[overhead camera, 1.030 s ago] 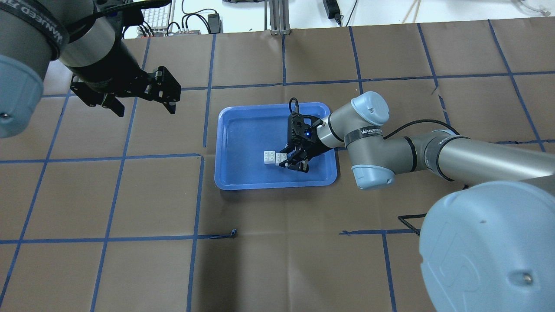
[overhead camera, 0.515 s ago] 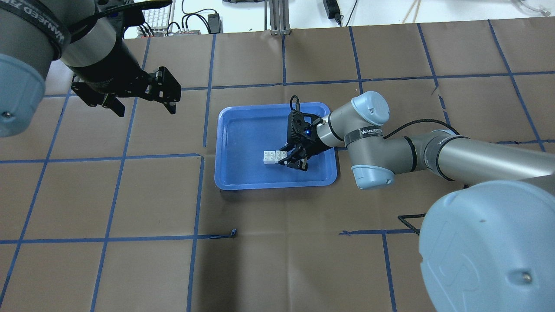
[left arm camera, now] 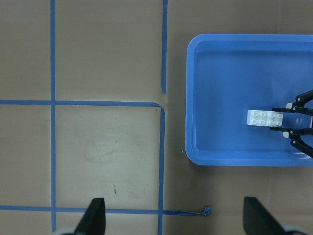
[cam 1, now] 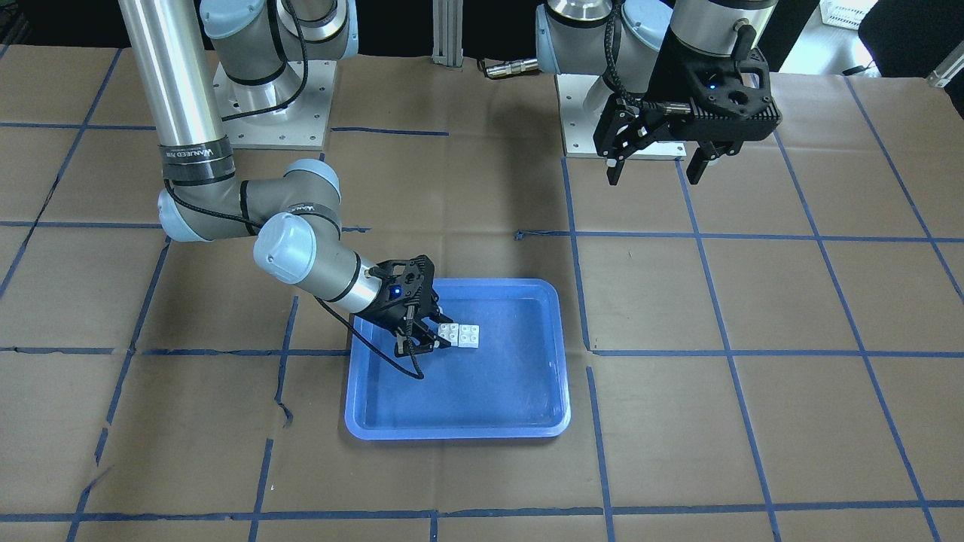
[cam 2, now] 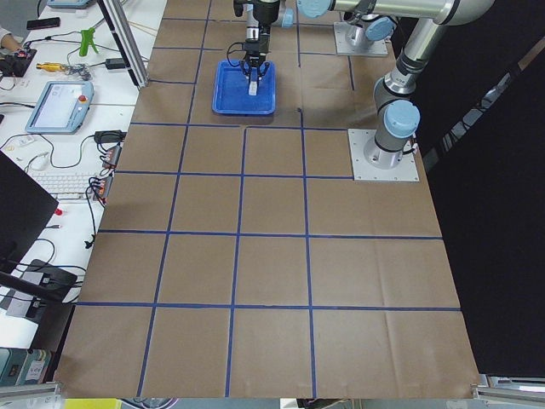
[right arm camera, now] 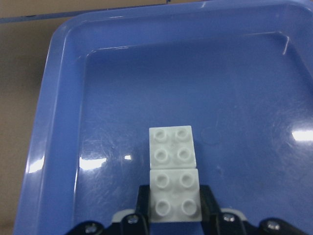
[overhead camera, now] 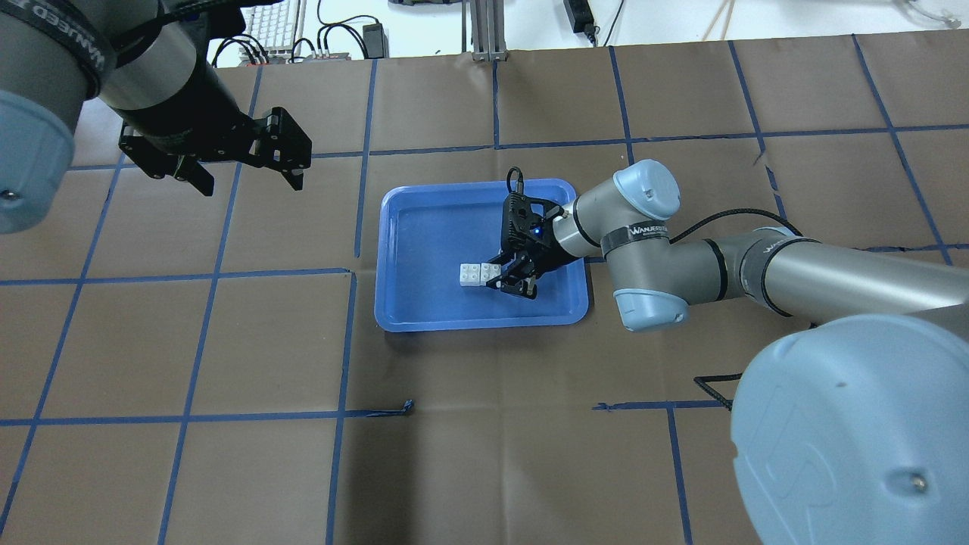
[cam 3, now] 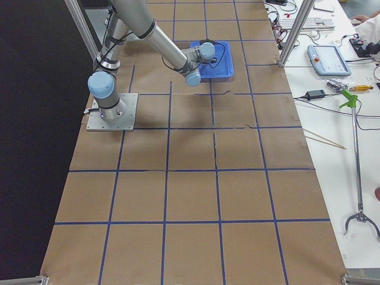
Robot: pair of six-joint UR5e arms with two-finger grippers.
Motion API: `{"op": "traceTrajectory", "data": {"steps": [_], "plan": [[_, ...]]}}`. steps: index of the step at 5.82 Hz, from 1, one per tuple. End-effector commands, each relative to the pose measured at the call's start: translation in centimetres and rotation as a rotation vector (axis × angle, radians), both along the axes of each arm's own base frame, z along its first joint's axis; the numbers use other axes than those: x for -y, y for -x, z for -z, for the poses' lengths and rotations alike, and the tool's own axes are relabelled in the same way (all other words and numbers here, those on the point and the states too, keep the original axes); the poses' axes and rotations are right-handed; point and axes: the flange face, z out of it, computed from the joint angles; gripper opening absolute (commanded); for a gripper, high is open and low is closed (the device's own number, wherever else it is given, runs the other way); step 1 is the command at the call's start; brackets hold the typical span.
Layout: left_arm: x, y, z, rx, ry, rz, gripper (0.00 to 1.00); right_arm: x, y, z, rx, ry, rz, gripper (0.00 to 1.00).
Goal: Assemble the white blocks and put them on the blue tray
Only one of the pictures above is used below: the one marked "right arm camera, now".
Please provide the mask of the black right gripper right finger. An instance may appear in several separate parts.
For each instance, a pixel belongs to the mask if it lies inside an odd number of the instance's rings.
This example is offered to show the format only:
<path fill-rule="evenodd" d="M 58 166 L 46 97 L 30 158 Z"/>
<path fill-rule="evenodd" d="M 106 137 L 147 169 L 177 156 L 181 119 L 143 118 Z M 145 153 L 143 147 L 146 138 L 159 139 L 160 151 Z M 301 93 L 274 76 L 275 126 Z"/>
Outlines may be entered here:
<path fill-rule="evenodd" d="M 205 235 L 305 235 L 306 232 L 275 217 L 250 224 L 241 211 L 222 209 L 211 188 L 200 185 L 201 227 Z"/>

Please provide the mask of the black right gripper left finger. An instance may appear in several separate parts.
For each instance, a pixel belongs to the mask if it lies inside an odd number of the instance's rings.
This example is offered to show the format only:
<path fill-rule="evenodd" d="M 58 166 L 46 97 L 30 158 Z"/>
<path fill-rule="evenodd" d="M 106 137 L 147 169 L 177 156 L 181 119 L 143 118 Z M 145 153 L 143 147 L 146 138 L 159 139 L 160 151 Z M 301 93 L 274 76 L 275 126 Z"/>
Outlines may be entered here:
<path fill-rule="evenodd" d="M 85 221 L 74 226 L 68 235 L 148 235 L 150 233 L 150 186 L 141 185 L 138 190 L 134 212 L 130 212 L 118 222 L 104 227 L 96 221 Z"/>

